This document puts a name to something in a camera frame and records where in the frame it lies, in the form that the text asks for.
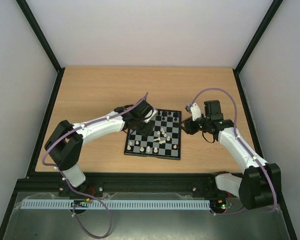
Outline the black white chess board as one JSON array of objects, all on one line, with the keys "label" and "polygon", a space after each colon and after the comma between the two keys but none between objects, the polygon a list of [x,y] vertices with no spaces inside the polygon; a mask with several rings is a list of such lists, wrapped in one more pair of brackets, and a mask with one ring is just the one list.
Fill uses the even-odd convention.
[{"label": "black white chess board", "polygon": [[[123,154],[179,161],[181,159],[181,121],[180,110],[159,109],[157,116],[150,120],[154,123],[154,128],[149,136],[142,136],[128,130]],[[159,144],[159,141],[154,141],[159,137],[165,143]],[[131,151],[127,151],[127,146],[131,146]],[[154,148],[158,149],[157,153],[153,152]]]}]

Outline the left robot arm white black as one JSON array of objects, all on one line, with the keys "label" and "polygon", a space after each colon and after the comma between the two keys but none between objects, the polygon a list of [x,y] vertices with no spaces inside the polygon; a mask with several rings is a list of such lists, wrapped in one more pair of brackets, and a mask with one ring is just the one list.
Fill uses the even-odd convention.
[{"label": "left robot arm white black", "polygon": [[151,120],[157,114],[158,110],[142,98],[135,105],[117,107],[93,120],[79,123],[63,120],[45,143],[46,153],[43,157],[50,156],[53,167],[61,172],[72,187],[77,188],[86,181],[79,166],[83,146],[105,135],[125,130],[137,131],[147,137],[154,127]]}]

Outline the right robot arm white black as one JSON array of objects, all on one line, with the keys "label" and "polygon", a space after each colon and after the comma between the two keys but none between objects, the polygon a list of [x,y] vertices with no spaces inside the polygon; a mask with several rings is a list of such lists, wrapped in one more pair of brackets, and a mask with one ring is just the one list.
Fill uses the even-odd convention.
[{"label": "right robot arm white black", "polygon": [[275,163],[269,164],[257,154],[235,128],[231,119],[224,119],[218,100],[204,102],[202,113],[196,103],[186,106],[191,116],[182,121],[186,134],[198,132],[210,134],[213,141],[219,142],[231,154],[239,165],[243,176],[219,172],[214,180],[208,183],[208,191],[219,196],[228,192],[239,198],[247,210],[272,206],[277,207],[281,192],[281,170]]}]

